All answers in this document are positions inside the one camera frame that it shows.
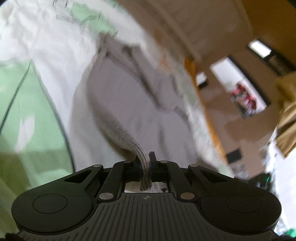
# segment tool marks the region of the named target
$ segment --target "wall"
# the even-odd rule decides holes
[[[209,66],[201,69],[207,75],[209,85],[200,94],[225,152],[240,148],[243,161],[251,176],[254,176],[263,171],[259,149],[268,143],[278,122],[275,90],[277,75],[246,48],[232,57],[258,84],[270,99],[271,105],[245,120],[237,106],[231,102],[230,93],[224,90]]]
[[[296,9],[287,0],[242,0],[254,35],[296,65]]]

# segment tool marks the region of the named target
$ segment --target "green fabric patch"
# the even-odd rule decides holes
[[[111,24],[101,12],[90,9],[85,4],[74,3],[71,13],[77,18],[81,26],[87,26],[94,33],[109,33],[111,36],[117,34],[117,29]]]
[[[32,61],[0,67],[0,233],[16,232],[11,205],[22,192],[73,172],[59,122]]]

